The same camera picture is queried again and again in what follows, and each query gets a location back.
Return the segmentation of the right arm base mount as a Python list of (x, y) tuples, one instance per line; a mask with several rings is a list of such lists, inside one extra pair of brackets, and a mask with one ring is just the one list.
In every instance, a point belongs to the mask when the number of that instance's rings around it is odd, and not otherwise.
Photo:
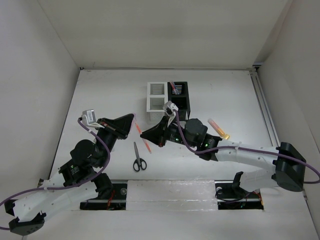
[(215, 181), (215, 198), (218, 210), (264, 210), (260, 190), (248, 192), (240, 188), (243, 172), (237, 172), (233, 180)]

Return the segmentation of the pink orange highlighter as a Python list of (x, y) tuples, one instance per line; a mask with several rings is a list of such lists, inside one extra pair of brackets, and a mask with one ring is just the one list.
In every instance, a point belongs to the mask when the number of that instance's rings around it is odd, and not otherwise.
[(211, 118), (209, 118), (207, 120), (207, 122), (209, 123), (209, 125), (216, 131), (216, 133), (225, 140), (229, 140), (230, 139), (230, 135), (226, 134), (219, 126), (218, 124)]

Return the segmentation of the red pen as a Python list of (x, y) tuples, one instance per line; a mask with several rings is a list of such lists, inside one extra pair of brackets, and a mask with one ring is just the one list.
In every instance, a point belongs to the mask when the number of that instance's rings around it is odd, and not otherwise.
[(171, 88), (172, 88), (172, 92), (173, 92), (175, 95), (177, 95), (178, 92), (177, 92), (175, 83), (174, 83), (173, 81), (170, 81), (169, 83), (170, 83), (170, 86), (171, 86)]

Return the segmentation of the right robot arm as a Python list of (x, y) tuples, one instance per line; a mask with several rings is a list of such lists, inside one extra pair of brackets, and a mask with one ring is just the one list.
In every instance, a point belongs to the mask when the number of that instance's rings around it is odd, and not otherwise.
[(236, 173), (231, 191), (237, 197), (257, 189), (279, 186), (291, 192), (303, 190), (305, 166), (286, 157), (296, 158), (303, 163), (306, 160), (289, 143), (280, 147), (250, 151), (250, 146), (222, 139), (209, 134), (207, 126), (197, 118), (186, 121), (183, 127), (177, 122), (168, 124), (169, 118), (164, 116), (154, 127), (140, 135), (142, 139), (164, 147), (167, 141), (196, 148), (196, 155), (205, 161), (234, 162), (257, 167), (256, 171)]

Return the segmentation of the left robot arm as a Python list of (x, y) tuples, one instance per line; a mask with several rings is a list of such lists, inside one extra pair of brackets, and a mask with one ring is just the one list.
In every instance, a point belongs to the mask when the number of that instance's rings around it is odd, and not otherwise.
[(14, 217), (6, 230), (27, 236), (74, 204), (111, 197), (114, 187), (104, 170), (116, 141), (128, 137), (134, 117), (129, 113), (116, 119), (96, 119), (93, 110), (85, 110), (77, 122), (94, 136), (95, 141), (79, 141), (70, 151), (71, 159), (40, 187), (24, 190), (2, 201), (5, 212)]

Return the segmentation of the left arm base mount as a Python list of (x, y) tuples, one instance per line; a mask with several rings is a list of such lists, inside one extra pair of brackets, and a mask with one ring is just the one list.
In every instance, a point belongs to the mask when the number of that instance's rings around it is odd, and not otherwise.
[(79, 205), (84, 211), (124, 211), (127, 205), (128, 181), (110, 180), (106, 173), (99, 176), (97, 180), (98, 196), (83, 201)]

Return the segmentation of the blue pen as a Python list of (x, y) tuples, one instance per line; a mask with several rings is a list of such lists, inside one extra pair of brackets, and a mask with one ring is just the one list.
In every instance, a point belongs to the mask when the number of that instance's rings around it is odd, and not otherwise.
[(174, 82), (172, 83), (172, 89), (173, 89), (173, 91), (174, 91), (174, 93), (175, 93), (176, 95), (179, 94), (179, 91), (178, 91), (178, 89), (177, 89), (177, 87), (176, 87), (176, 85), (175, 85)]

